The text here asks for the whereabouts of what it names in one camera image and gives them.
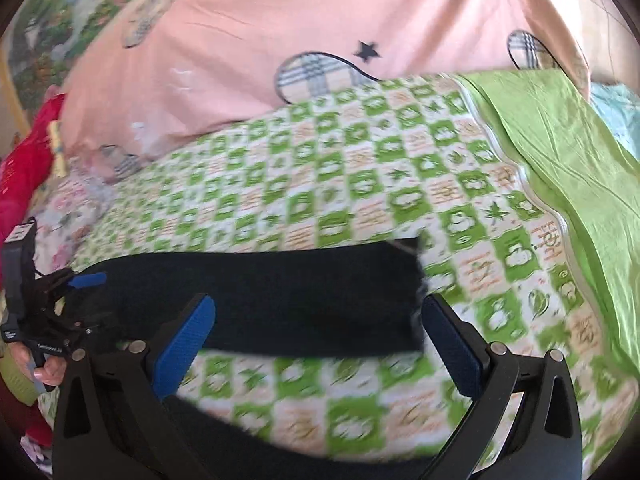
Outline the left hand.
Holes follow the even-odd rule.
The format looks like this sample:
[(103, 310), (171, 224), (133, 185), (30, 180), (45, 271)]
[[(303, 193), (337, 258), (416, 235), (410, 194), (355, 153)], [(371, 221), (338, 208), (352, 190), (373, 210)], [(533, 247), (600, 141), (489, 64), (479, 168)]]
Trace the left hand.
[(34, 362), (32, 352), (21, 342), (9, 344), (9, 350), (18, 369), (32, 382), (57, 387), (62, 384), (67, 363), (59, 356), (50, 356), (43, 366), (30, 367)]

